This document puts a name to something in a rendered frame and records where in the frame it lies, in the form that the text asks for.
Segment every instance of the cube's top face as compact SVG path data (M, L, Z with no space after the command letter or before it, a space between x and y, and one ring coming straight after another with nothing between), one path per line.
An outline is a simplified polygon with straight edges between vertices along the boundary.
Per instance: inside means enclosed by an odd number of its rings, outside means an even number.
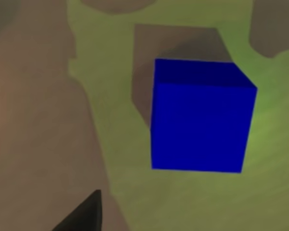
M234 63L226 62L156 59L155 82L256 88Z

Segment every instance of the cube's front face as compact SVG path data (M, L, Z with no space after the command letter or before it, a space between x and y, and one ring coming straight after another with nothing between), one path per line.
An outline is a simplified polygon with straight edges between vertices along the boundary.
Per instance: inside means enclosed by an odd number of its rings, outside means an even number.
M152 168L241 172L256 88L172 84L155 78Z

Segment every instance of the black object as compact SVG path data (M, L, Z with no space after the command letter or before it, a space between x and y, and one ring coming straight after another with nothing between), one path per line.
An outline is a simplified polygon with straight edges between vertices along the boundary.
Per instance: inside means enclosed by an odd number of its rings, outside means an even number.
M102 191L94 191L53 231L102 231Z

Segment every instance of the green surface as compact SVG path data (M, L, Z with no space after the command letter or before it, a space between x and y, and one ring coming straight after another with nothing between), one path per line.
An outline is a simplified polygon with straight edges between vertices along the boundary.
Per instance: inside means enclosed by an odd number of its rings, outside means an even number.
M77 42L70 72L90 99L111 189L132 231L289 231L289 51L266 59L252 50L250 12L251 1L159 0L110 16L69 1ZM131 102L134 23L218 27L259 88L241 175L150 169L149 130Z

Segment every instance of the cube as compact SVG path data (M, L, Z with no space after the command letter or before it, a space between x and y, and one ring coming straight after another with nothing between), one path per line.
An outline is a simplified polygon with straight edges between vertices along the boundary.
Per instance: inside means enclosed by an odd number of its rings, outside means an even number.
M241 173L256 94L232 62L156 59L152 168Z

